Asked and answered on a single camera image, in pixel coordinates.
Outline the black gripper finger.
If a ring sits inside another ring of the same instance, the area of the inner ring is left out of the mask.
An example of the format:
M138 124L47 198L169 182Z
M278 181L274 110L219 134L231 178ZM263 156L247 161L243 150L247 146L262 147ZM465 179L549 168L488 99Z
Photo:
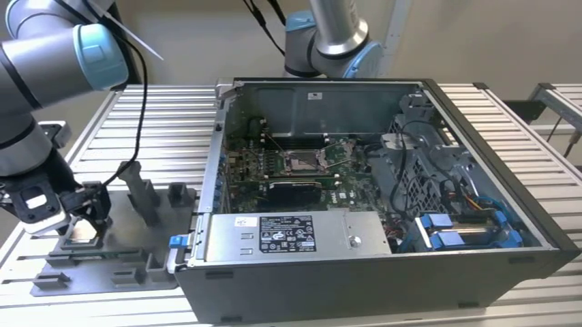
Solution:
M85 218L85 203L87 201L86 190L65 193L61 196L61 201L66 220L63 226L57 229L57 232L66 243L73 243L77 224Z
M103 236L110 225L111 199L107 187L101 182L83 184L85 206L82 209L82 218L89 221L90 225L99 236Z

